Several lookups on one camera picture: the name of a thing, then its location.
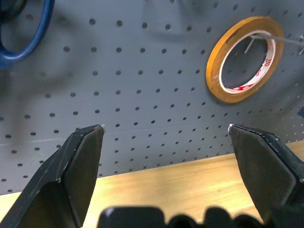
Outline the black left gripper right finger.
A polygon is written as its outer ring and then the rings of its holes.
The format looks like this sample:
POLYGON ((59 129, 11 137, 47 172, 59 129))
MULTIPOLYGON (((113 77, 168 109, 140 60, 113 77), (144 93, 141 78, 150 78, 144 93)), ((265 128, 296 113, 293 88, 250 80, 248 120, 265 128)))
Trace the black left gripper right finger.
POLYGON ((228 128, 243 183, 266 228, 304 228, 304 162, 275 134, 228 128))

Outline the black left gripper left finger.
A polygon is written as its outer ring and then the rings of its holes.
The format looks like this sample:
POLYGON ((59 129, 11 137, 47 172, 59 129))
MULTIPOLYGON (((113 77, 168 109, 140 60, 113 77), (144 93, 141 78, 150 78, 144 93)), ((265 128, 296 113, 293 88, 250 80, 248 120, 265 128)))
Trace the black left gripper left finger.
POLYGON ((94 192, 105 127, 77 129, 38 168, 0 228, 81 228, 94 192))

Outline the yellow tape roll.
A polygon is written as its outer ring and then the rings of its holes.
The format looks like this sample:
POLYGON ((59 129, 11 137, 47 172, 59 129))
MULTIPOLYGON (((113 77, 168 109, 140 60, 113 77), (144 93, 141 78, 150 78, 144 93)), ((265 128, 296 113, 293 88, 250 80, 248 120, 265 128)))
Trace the yellow tape roll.
POLYGON ((222 71, 230 52, 242 40, 256 33, 279 38, 284 36, 282 27, 275 20, 266 16, 254 16, 232 26, 214 46, 206 66, 206 84, 220 101, 233 104, 250 97, 267 82, 278 66, 284 44, 282 41, 267 38, 266 58, 256 74, 243 85, 234 88, 224 86, 222 71))

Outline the grey pegboard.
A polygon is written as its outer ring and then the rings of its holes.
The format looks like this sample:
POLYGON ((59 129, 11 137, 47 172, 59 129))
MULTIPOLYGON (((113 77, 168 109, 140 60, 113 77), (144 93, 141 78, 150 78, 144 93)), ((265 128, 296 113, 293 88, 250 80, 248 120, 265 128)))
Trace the grey pegboard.
POLYGON ((304 53, 285 44, 252 96, 209 91, 217 41, 251 16, 304 36, 304 0, 56 0, 26 59, 0 69, 0 195, 24 189, 78 128, 105 127, 100 177, 232 153, 228 126, 304 140, 304 53))

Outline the metal pegboard hook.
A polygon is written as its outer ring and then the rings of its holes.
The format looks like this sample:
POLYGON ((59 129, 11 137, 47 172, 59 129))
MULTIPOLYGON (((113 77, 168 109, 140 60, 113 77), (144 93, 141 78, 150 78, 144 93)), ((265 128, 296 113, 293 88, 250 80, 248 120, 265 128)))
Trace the metal pegboard hook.
POLYGON ((284 38, 284 37, 276 37, 276 36, 273 36, 273 35, 267 35, 267 34, 262 34, 262 33, 259 33, 259 34, 254 34, 254 35, 250 35, 249 36, 251 38, 251 41, 249 43, 249 45, 247 46, 247 48, 245 49, 245 54, 249 51, 250 47, 252 46, 253 42, 256 40, 256 39, 259 39, 259 40, 268 40, 268 39, 273 39, 275 41, 282 41, 284 43, 289 43, 289 44, 294 44, 294 45, 298 45, 301 47, 298 55, 302 55, 304 54, 304 34, 302 34, 299 38, 299 40, 293 40, 293 39, 290 39, 290 38, 284 38))

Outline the blue-handled scissors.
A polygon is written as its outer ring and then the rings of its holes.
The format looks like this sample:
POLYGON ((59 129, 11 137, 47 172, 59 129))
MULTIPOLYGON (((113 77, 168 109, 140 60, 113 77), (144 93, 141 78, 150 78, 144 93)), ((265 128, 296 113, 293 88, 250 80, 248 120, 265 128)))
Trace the blue-handled scissors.
MULTIPOLYGON (((27 0, 22 0, 20 6, 16 6, 16 2, 7 11, 1 11, 1 0, 0 0, 0 22, 5 22, 10 19, 17 17, 24 9, 27 4, 27 0)), ((38 28, 32 41, 20 52, 12 52, 7 50, 1 40, 1 25, 0 25, 0 68, 9 67, 19 61, 22 61, 27 56, 29 56, 39 45, 41 40, 46 34, 49 27, 53 9, 55 5, 55 0, 44 0, 43 10, 40 18, 38 28)))

